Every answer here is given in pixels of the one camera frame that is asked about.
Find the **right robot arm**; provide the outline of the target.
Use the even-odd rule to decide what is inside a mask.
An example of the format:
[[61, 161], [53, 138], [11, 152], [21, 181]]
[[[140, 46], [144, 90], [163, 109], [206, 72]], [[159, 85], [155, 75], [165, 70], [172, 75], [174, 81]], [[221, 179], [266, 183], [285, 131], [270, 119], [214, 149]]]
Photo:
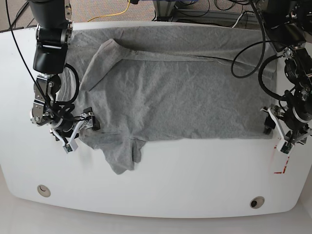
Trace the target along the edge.
[[[30, 118], [37, 126], [49, 125], [51, 134], [69, 153], [77, 149], [75, 140], [81, 130], [100, 129], [91, 107], [84, 109], [80, 116], [72, 115], [79, 92], [79, 79], [75, 68], [65, 62], [73, 30], [71, 5], [68, 0], [31, 0], [29, 5], [38, 23], [33, 69], [39, 72], [34, 82], [35, 99]], [[76, 88], [70, 100], [58, 101], [57, 92], [61, 88], [59, 75], [64, 68], [74, 74]]]

